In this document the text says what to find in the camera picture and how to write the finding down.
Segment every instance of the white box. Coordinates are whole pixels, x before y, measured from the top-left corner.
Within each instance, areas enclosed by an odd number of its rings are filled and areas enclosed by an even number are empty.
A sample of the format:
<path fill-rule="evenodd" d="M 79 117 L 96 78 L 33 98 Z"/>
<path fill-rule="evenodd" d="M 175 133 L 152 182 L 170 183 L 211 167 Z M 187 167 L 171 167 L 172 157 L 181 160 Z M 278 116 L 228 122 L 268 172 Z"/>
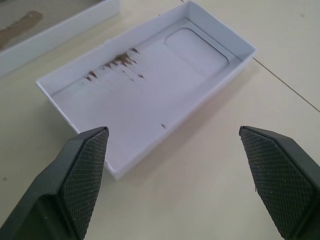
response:
<path fill-rule="evenodd" d="M 221 91 L 255 51 L 190 1 L 37 84 L 77 133 L 109 127 L 104 166 L 119 179 Z"/>
<path fill-rule="evenodd" d="M 114 16 L 120 9 L 120 0 L 101 1 L 25 41 L 0 51 L 0 77 Z"/>

